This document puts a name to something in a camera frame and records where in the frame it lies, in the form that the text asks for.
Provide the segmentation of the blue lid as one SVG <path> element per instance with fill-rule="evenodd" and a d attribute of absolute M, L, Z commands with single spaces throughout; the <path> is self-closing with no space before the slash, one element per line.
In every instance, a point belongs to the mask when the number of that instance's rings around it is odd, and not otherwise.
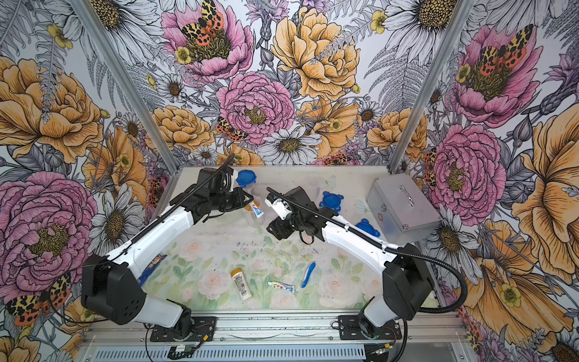
<path fill-rule="evenodd" d="M 257 180 L 256 174 L 252 170 L 241 170 L 238 172 L 236 183 L 241 188 L 247 188 L 253 185 Z"/>
<path fill-rule="evenodd" d="M 322 194 L 322 201 L 319 203 L 320 208 L 329 208 L 336 212 L 340 212 L 342 209 L 342 201 L 344 196 L 328 191 L 324 191 Z"/>
<path fill-rule="evenodd" d="M 370 224 L 368 219 L 362 219 L 356 224 L 356 227 L 375 238 L 380 238 L 381 236 L 381 233 Z"/>

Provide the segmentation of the clear plastic cup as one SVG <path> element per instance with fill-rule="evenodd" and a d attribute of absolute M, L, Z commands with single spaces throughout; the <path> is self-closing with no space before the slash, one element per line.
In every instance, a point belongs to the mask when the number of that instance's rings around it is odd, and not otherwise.
<path fill-rule="evenodd" d="M 245 220 L 250 227 L 253 227 L 254 229 L 261 228 L 265 225 L 266 209 L 263 204 L 260 189 L 256 184 L 252 184 L 247 186 L 244 190 L 253 196 L 253 201 L 244 207 Z"/>

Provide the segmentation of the blue toothbrush case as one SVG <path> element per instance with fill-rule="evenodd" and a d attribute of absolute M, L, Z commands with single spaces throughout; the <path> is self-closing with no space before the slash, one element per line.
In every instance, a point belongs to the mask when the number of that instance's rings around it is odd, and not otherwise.
<path fill-rule="evenodd" d="M 303 278 L 303 280 L 302 280 L 301 288 L 306 288 L 306 287 L 307 287 L 307 285 L 308 285 L 308 283 L 309 283 L 309 281 L 310 281 L 310 279 L 311 279 L 312 273 L 313 273 L 313 271 L 315 270 L 315 268 L 316 268 L 316 262 L 310 262 L 310 263 L 307 265 L 307 267 L 306 267 L 306 269 L 305 269 L 304 278 Z"/>

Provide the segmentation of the toothpaste tube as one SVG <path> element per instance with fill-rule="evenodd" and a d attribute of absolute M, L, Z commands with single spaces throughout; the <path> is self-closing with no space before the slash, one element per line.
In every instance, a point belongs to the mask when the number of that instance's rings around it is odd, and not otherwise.
<path fill-rule="evenodd" d="M 260 209 L 259 204 L 255 201 L 250 203 L 250 209 L 251 211 L 253 211 L 255 217 L 257 219 L 260 219 L 261 217 L 263 217 L 264 213 L 263 211 Z"/>
<path fill-rule="evenodd" d="M 285 284 L 279 281 L 270 281 L 268 282 L 268 286 L 272 287 L 272 288 L 276 288 L 282 291 L 287 291 L 290 293 L 294 293 L 295 292 L 295 287 L 293 285 L 290 284 Z"/>

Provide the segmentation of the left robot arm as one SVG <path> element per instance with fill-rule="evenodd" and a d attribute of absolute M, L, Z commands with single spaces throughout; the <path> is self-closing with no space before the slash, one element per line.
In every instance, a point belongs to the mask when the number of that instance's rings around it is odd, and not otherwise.
<path fill-rule="evenodd" d="M 105 256 L 91 256 L 82 267 L 81 304 L 118 325 L 152 324 L 177 333 L 192 330 L 191 310 L 170 300 L 150 297 L 139 278 L 153 259 L 196 223 L 245 208 L 253 196 L 236 184 L 229 166 L 203 168 L 195 184 L 170 201 L 145 229 Z"/>

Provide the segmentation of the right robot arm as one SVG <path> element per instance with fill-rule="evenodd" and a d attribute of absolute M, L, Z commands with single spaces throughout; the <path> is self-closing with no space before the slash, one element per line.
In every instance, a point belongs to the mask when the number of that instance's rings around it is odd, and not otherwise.
<path fill-rule="evenodd" d="M 339 247 L 381 278 L 382 292 L 361 309 L 359 329 L 373 338 L 390 321 L 412 320 L 434 289 L 425 256 L 413 244 L 397 246 L 348 222 L 331 208 L 317 208 L 298 186 L 285 194 L 268 187 L 266 204 L 277 214 L 268 232 L 283 240 L 294 232 Z"/>

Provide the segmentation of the white bottle near front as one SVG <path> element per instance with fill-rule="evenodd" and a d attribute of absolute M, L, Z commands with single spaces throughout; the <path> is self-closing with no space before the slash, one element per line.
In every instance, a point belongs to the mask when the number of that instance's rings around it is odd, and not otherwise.
<path fill-rule="evenodd" d="M 246 301 L 252 298 L 252 294 L 250 292 L 249 284 L 244 276 L 243 270 L 241 268 L 236 268 L 231 271 L 231 276 L 233 283 L 240 294 L 241 300 Z"/>

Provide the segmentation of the silver metal case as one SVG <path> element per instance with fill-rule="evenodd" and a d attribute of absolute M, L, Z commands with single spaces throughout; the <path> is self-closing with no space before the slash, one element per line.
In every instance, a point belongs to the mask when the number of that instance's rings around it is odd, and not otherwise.
<path fill-rule="evenodd" d="M 439 212 L 405 173 L 375 179 L 366 203 L 391 244 L 422 241 L 441 223 Z"/>

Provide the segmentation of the blue white packet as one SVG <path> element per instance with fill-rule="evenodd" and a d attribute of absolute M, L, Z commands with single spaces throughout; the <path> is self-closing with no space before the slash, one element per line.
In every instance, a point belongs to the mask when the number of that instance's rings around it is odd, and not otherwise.
<path fill-rule="evenodd" d="M 142 287 L 147 279 L 157 269 L 158 265 L 167 257 L 166 254 L 158 254 L 145 268 L 141 276 L 138 278 L 138 283 Z"/>

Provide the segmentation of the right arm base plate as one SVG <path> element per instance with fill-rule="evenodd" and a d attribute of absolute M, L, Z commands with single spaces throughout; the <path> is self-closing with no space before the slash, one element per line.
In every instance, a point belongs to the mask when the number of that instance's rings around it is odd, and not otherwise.
<path fill-rule="evenodd" d="M 341 340 L 388 340 L 397 341 L 402 339 L 400 326 L 389 321 L 382 327 L 375 327 L 359 315 L 339 315 L 331 323 L 331 327 L 337 330 Z"/>

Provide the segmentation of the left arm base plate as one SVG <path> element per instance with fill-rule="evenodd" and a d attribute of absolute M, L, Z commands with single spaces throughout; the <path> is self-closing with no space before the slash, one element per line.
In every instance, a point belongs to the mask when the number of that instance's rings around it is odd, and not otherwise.
<path fill-rule="evenodd" d="M 176 328 L 154 325 L 149 342 L 212 342 L 216 328 L 216 317 L 194 316 L 182 332 Z"/>

